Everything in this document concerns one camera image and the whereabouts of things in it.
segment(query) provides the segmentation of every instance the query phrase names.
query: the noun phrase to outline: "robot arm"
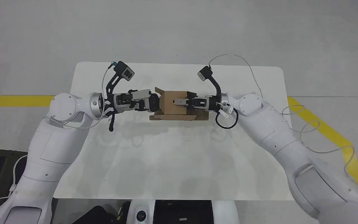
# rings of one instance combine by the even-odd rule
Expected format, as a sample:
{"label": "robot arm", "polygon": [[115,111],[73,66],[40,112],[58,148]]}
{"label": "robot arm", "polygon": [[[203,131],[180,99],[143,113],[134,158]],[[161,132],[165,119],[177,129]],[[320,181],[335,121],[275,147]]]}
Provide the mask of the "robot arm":
{"label": "robot arm", "polygon": [[[116,74],[106,87],[105,104],[101,93],[91,93],[85,98],[58,94],[53,98],[47,118],[42,119],[31,140],[25,171],[0,207],[0,224],[50,223],[56,187],[79,155],[94,120],[111,116],[113,122],[114,115],[124,111],[159,109],[159,97],[149,90],[113,94],[118,81],[130,80],[134,72],[124,63],[112,64]],[[67,128],[65,122],[79,126]]]}
{"label": "robot arm", "polygon": [[250,138],[284,168],[291,194],[307,214],[324,224],[356,223],[358,188],[344,172],[302,145],[284,117],[256,94],[225,99],[238,110],[239,124]]}

